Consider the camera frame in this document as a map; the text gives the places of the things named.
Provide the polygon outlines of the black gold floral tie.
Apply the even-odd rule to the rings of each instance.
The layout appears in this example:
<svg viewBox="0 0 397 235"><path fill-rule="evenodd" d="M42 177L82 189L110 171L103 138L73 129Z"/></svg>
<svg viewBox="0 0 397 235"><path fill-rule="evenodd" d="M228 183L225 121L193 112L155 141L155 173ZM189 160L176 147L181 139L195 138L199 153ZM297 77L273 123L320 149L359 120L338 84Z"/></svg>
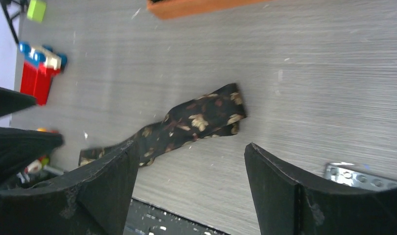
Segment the black gold floral tie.
<svg viewBox="0 0 397 235"><path fill-rule="evenodd" d="M139 145L139 165L149 166L158 156L197 140L236 135L246 116L239 86L230 83L173 107L163 120L141 128L129 140Z"/></svg>

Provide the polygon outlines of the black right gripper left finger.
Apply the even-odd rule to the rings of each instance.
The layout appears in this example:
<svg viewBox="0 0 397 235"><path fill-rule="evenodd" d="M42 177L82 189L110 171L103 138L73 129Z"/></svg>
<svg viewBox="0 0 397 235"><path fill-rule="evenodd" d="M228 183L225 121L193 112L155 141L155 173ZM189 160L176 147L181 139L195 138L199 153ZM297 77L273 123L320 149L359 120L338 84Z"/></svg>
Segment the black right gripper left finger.
<svg viewBox="0 0 397 235"><path fill-rule="evenodd" d="M31 188L0 190L0 235L120 235L139 167L126 141L102 158Z"/></svg>

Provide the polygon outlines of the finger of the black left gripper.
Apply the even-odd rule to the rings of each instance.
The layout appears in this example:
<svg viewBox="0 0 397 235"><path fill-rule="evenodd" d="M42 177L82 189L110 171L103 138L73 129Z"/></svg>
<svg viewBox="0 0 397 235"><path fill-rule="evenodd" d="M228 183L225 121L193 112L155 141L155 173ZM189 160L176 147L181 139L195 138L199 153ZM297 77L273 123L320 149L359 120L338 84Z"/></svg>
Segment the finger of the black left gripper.
<svg viewBox="0 0 397 235"><path fill-rule="evenodd" d="M0 127L0 186L63 143L59 133Z"/></svg>
<svg viewBox="0 0 397 235"><path fill-rule="evenodd" d="M37 105L36 98L0 87L0 117Z"/></svg>

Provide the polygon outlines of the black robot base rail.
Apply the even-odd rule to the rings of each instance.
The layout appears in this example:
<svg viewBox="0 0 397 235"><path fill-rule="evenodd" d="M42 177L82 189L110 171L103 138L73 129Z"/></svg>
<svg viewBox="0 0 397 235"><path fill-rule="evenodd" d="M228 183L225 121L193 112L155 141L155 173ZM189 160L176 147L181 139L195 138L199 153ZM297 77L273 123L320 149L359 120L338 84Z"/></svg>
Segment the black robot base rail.
<svg viewBox="0 0 397 235"><path fill-rule="evenodd" d="M199 223L147 202L131 199L125 235L226 235L217 228Z"/></svg>

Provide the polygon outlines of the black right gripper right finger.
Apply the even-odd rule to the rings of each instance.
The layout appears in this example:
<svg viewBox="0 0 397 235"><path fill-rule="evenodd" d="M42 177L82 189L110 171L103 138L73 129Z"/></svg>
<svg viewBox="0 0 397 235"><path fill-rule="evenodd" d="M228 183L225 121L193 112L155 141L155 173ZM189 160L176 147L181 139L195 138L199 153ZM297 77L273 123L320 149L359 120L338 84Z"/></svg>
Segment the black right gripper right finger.
<svg viewBox="0 0 397 235"><path fill-rule="evenodd" d="M397 235L397 183L350 187L290 164L251 143L246 171L263 235Z"/></svg>

